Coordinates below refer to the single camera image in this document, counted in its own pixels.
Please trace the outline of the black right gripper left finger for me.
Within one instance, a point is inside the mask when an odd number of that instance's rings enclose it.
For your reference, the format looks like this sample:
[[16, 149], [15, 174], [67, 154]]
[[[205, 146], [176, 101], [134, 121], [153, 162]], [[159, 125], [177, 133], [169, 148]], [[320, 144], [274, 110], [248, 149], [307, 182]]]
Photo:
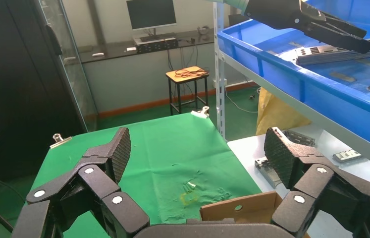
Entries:
[[61, 238], [87, 212], [110, 237], [134, 237], [150, 219], [119, 186], [130, 154], [126, 127], [119, 128], [110, 142], [89, 148], [73, 169], [27, 195], [12, 237]]

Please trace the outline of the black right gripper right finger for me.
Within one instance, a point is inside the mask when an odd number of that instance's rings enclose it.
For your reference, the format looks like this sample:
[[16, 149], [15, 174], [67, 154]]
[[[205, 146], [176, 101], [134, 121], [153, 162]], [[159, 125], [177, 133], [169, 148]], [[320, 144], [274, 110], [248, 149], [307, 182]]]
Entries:
[[289, 190], [271, 222], [301, 238], [319, 211], [355, 238], [370, 238], [370, 182], [331, 163], [311, 146], [291, 142], [277, 127], [266, 131], [264, 153]]

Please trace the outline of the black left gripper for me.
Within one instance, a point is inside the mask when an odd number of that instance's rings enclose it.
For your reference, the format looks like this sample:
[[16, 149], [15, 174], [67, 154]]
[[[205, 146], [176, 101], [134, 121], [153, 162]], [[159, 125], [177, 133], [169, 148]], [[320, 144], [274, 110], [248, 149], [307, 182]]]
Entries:
[[334, 47], [370, 51], [367, 31], [329, 13], [318, 11], [301, 0], [250, 0], [244, 15], [273, 29], [297, 29], [308, 37]]

